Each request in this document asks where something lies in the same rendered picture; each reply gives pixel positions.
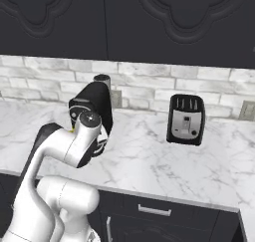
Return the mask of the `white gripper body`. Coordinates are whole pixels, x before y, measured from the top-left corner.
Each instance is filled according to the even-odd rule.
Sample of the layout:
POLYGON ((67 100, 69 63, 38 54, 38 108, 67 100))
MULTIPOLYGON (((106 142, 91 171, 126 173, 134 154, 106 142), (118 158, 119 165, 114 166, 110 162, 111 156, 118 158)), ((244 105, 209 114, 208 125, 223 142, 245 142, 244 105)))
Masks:
POLYGON ((98 136, 98 144, 95 150, 95 156, 99 156, 105 150, 106 144, 108 142, 108 135, 105 131, 102 131, 98 136))

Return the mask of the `black coffee machine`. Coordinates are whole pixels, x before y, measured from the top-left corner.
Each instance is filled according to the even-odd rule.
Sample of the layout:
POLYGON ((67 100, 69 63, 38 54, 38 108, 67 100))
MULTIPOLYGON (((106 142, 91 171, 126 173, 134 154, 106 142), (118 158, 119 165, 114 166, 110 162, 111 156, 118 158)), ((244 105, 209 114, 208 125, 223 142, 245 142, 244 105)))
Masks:
POLYGON ((102 119, 101 132, 105 131, 110 136, 113 128, 113 112, 111 101, 111 78, 105 74, 94 76, 91 83, 87 84, 74 98, 69 100, 69 115, 72 128, 82 111, 93 111, 102 119))

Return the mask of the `black and silver toaster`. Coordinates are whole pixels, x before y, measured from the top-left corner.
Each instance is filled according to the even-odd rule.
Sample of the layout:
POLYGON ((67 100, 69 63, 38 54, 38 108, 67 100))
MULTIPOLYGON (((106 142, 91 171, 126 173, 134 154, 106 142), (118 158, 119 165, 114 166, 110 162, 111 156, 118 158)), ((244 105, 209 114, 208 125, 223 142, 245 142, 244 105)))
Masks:
POLYGON ((200 146, 205 126, 204 101, 197 95, 170 97, 166 140, 200 146))

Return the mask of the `black base cupboard door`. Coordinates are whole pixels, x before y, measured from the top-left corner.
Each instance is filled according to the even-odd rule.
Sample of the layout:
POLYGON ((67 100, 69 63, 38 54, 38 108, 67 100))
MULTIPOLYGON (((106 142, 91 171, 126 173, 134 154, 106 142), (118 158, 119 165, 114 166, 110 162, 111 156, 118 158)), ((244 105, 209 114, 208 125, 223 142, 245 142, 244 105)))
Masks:
POLYGON ((0 173, 0 238, 4 236, 12 220, 12 201, 18 180, 18 176, 0 173))
POLYGON ((104 241, 107 237, 107 217, 111 216, 113 242, 209 242, 211 232, 116 214, 101 213, 104 241))

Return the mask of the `black drawer front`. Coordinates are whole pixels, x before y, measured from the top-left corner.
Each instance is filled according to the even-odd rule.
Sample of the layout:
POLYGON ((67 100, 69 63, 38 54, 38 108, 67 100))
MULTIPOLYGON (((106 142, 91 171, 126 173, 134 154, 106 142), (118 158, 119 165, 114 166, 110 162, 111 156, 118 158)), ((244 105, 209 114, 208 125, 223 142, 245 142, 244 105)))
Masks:
POLYGON ((123 208, 125 214, 129 216, 201 230, 211 230, 218 215, 218 210, 214 209, 133 195, 124 196, 123 208), (161 210, 171 209, 171 215, 168 217, 139 212, 137 210, 138 204, 161 210))

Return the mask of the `grey wall socket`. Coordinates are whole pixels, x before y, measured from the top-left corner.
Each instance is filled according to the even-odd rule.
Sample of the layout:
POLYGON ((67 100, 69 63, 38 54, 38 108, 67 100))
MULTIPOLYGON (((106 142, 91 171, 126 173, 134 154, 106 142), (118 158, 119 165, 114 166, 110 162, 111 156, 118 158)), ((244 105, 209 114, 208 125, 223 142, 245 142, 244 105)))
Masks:
POLYGON ((239 114, 239 118, 242 121, 254 121, 255 120, 255 102, 244 101, 239 114))
POLYGON ((120 109, 123 106, 122 92, 119 90, 112 91, 112 108, 120 109))

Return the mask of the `black wall cupboard door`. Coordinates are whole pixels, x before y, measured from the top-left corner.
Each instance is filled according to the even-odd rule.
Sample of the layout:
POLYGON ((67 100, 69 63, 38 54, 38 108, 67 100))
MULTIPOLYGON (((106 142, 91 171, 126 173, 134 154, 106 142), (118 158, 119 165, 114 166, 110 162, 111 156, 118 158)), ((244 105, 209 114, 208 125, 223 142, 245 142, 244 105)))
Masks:
POLYGON ((105 0, 109 59, 255 69, 255 0, 105 0))
POLYGON ((0 55, 105 60, 104 0, 0 0, 0 55))

